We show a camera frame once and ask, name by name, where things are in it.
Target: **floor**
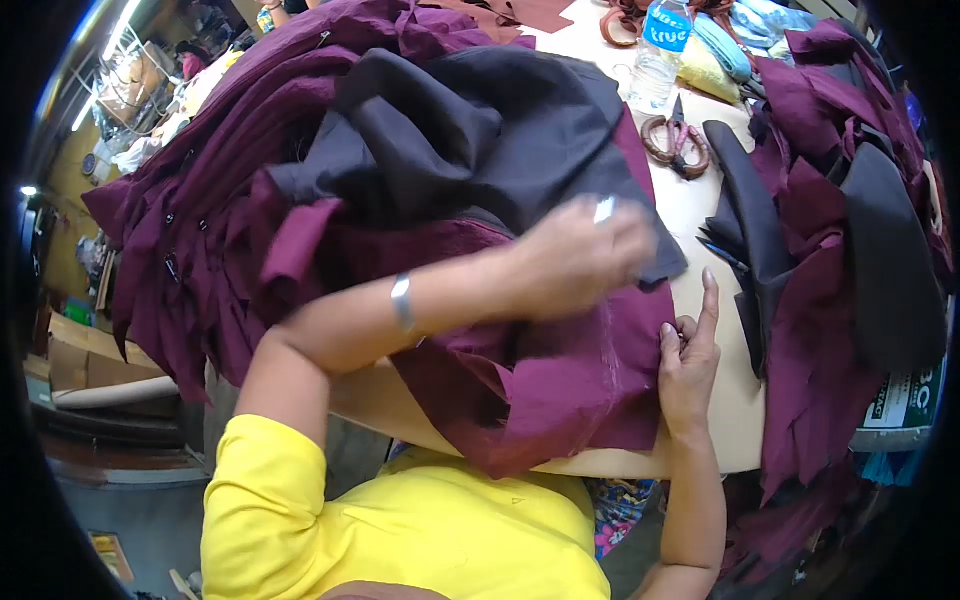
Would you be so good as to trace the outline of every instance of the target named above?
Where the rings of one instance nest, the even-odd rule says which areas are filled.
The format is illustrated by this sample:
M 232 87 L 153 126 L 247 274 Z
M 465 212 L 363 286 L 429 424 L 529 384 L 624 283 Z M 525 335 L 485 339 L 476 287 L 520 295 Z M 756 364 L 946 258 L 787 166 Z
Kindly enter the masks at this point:
M 60 481 L 60 491 L 82 530 L 119 538 L 133 573 L 132 582 L 121 582 L 124 588 L 168 598 L 179 597 L 170 569 L 184 578 L 200 569 L 204 487 L 95 489 Z

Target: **fluorescent light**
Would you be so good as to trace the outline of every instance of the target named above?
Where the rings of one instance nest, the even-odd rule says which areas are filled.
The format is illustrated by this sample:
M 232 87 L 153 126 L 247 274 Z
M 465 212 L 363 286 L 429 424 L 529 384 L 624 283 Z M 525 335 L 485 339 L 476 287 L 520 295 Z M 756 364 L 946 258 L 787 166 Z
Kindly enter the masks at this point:
M 110 60 L 113 57 L 113 50 L 120 43 L 120 36 L 127 29 L 127 25 L 130 24 L 130 19 L 138 6 L 140 6 L 140 0 L 130 0 L 127 7 L 120 13 L 120 20 L 117 21 L 117 26 L 113 28 L 113 34 L 110 35 L 110 41 L 107 42 L 107 48 L 104 50 L 104 60 Z
M 70 128 L 70 131 L 76 132 L 80 125 L 84 123 L 84 119 L 88 114 L 90 114 L 90 109 L 93 108 L 93 103 L 97 101 L 97 97 L 93 94 L 90 94 L 90 99 L 86 101 L 84 109 L 80 111 L 80 114 L 77 115 L 77 120 L 73 122 L 73 127 Z

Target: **worker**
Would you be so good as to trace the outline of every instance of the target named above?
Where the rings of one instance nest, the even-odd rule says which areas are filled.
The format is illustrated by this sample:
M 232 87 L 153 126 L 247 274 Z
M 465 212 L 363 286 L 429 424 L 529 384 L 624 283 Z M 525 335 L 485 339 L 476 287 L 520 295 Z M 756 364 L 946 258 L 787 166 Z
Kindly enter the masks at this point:
M 264 34 L 285 24 L 292 17 L 316 9 L 324 0 L 256 0 L 263 5 L 256 16 L 256 24 Z
M 189 82 L 213 62 L 213 58 L 203 48 L 188 41 L 182 41 L 174 48 L 174 58 L 183 68 L 183 80 Z
M 656 253 L 639 204 L 605 220 L 595 198 L 551 211 L 514 244 L 306 304 L 260 341 L 205 497 L 204 599 L 592 600 L 610 598 L 578 477 L 491 480 L 414 447 L 324 502 L 333 380 L 481 322 L 590 309 L 636 282 Z M 719 361 L 718 291 L 703 272 L 699 322 L 660 331 L 660 407 L 671 485 L 660 562 L 632 596 L 702 600 L 724 553 L 726 505 L 707 427 Z

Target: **finger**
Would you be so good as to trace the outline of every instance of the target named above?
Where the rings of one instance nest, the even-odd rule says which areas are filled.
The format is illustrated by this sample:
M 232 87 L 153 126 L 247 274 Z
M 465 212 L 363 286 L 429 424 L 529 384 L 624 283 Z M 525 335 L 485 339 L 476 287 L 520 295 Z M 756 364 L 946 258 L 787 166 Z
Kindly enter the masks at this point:
M 671 372 L 681 366 L 680 337 L 670 323 L 660 326 L 660 370 Z
M 688 342 L 697 336 L 697 322 L 689 315 L 683 315 L 677 319 L 677 328 L 680 335 Z
M 704 307 L 697 320 L 697 335 L 691 345 L 704 352 L 713 352 L 717 321 L 720 319 L 720 290 L 709 268 L 704 269 Z

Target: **pen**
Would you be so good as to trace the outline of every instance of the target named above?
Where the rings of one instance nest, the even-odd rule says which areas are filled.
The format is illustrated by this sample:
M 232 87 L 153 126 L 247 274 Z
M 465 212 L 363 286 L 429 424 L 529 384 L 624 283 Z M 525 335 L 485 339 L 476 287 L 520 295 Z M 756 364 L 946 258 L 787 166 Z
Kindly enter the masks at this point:
M 713 244 L 711 244 L 711 243 L 709 242 L 709 240 L 707 240 L 707 239 L 705 239 L 705 238 L 702 238 L 702 237 L 700 237 L 699 235 L 697 236 L 697 240 L 698 240 L 701 244 L 703 244 L 704 247 L 707 248 L 707 250 L 713 252 L 714 254 L 716 254 L 717 256 L 719 256 L 720 258 L 723 258 L 725 261 L 727 261 L 728 263 L 730 263 L 730 266 L 734 267 L 734 268 L 735 268 L 737 271 L 739 271 L 740 273 L 749 273 L 749 272 L 750 272 L 750 267 L 748 267 L 747 265 L 743 264 L 742 262 L 740 262 L 740 261 L 737 260 L 736 258 L 733 258 L 733 256 L 731 256 L 728 252 L 724 252 L 724 251 L 720 250 L 719 248 L 717 248 L 716 246 L 714 246 Z

